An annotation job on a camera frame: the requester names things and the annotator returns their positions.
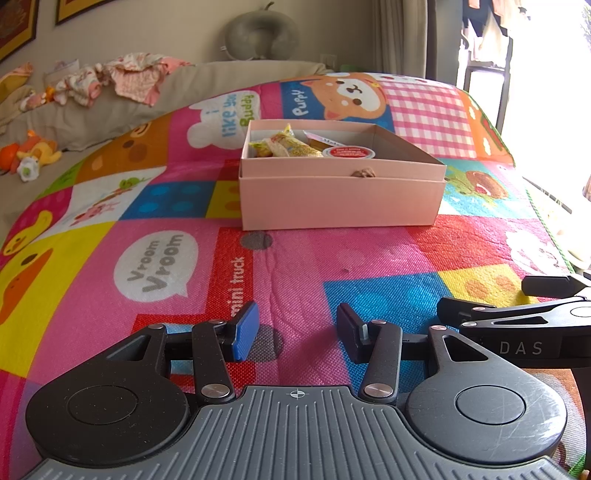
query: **colorful play mat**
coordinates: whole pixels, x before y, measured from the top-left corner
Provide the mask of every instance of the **colorful play mat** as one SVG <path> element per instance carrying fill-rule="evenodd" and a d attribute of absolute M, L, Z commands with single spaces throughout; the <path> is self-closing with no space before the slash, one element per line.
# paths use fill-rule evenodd
<path fill-rule="evenodd" d="M 439 158 L 447 187 L 435 225 L 242 231 L 239 157 L 249 120 L 259 118 L 370 122 Z M 18 479 L 40 460 L 24 421 L 35 391 L 148 324 L 187 332 L 254 299 L 259 334 L 248 360 L 229 365 L 237 389 L 357 389 L 363 366 L 337 342 L 339 303 L 426 333 L 442 296 L 534 302 L 521 277 L 567 271 L 502 140 L 453 86 L 335 73 L 190 105 L 72 167 L 10 231 L 0 254 L 0 478 Z M 173 362 L 186 391 L 191 369 Z M 572 375 L 535 375 L 566 402 L 555 459 L 575 472 L 585 433 Z M 422 377 L 422 365 L 405 362 L 401 391 Z"/>

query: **pink box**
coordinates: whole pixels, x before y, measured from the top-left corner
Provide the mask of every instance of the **pink box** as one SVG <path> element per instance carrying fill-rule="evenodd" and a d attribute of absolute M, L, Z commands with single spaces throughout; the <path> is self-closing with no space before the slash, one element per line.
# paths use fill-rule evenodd
<path fill-rule="evenodd" d="M 251 141 L 291 124 L 345 145 L 375 151 L 375 158 L 254 158 Z M 375 178 L 352 177 L 371 168 Z M 445 190 L 446 166 L 374 124 L 331 120 L 252 120 L 240 163 L 244 230 L 432 225 Z"/>

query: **gray curtain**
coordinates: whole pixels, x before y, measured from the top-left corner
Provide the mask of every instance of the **gray curtain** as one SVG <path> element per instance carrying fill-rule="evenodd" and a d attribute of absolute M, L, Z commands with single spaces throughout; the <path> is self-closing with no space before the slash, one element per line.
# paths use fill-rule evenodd
<path fill-rule="evenodd" d="M 425 77 L 427 0 L 372 0 L 375 68 Z"/>

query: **pink gingham pattern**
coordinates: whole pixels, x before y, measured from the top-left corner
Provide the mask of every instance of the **pink gingham pattern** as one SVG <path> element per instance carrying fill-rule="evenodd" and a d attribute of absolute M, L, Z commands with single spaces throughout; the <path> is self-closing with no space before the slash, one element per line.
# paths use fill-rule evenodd
<path fill-rule="evenodd" d="M 380 83 L 397 135 L 434 157 L 476 158 L 470 124 L 455 89 L 436 82 Z"/>

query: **framed picture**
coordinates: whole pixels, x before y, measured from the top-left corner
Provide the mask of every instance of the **framed picture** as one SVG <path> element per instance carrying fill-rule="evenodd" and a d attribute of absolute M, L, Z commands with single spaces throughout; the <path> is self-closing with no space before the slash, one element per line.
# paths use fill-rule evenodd
<path fill-rule="evenodd" d="M 0 0 L 0 61 L 35 38 L 39 0 Z"/>
<path fill-rule="evenodd" d="M 57 0 L 56 25 L 112 0 Z"/>

